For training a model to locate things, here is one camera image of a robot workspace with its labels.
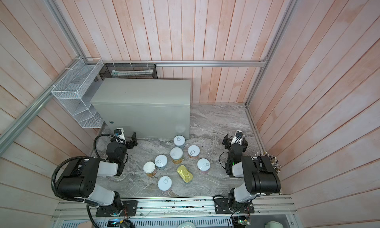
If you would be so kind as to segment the gold rectangular sardine tin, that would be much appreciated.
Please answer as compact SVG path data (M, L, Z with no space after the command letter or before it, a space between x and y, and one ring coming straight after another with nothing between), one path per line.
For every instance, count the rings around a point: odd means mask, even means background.
M177 173L185 183L189 183L194 178L192 173L184 165L181 165L177 168Z

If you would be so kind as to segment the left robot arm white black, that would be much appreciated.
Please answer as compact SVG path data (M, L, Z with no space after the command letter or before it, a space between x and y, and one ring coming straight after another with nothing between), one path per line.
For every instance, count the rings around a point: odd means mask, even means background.
M106 148L107 158L75 156L61 162L51 176L51 189L60 199L87 204L96 208L96 217L133 217L137 212L136 200L122 200L119 192L97 184L102 176L120 176L128 161L127 150L138 145L136 134L130 140L122 128L114 130Z

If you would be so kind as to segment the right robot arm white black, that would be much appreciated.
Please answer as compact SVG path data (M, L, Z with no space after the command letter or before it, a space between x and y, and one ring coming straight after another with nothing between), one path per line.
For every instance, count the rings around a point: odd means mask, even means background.
M281 191L279 164L275 156L266 152L256 156L243 155L248 148L248 142L239 130L232 136L227 134L222 145L227 150L227 162L222 168L231 178L243 178L243 184L231 189L227 197L214 197L217 214L253 211L248 204L250 201Z

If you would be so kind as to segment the orange labelled can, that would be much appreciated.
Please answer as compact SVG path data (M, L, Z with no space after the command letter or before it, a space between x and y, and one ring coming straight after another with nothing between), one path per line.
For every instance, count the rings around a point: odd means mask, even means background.
M188 148L188 156L191 159L198 159L200 155L200 148L196 145L191 145Z

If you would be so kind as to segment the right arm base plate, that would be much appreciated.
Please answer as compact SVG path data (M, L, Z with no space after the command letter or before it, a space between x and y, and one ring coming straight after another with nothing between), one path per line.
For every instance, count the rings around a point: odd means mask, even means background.
M251 200L239 203L233 199L224 198L224 197L215 197L213 198L214 208L216 214L253 214L254 207Z

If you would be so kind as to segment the pink labelled can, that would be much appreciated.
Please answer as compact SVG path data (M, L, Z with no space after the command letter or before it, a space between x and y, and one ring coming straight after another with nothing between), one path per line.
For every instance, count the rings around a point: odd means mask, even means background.
M201 158L197 162L197 167L201 173L207 174L211 168L210 161L206 158Z

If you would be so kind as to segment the pink can front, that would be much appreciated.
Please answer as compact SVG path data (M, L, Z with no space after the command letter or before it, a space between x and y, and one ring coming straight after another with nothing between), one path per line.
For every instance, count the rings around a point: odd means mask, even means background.
M158 180L157 186L162 192L170 192L172 188L172 179L169 176L163 176Z

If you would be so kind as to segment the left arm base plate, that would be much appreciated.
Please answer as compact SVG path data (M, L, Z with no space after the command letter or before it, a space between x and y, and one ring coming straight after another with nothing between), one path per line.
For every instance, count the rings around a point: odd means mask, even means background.
M100 206L96 217L133 217L138 208L137 200L121 200L109 206Z

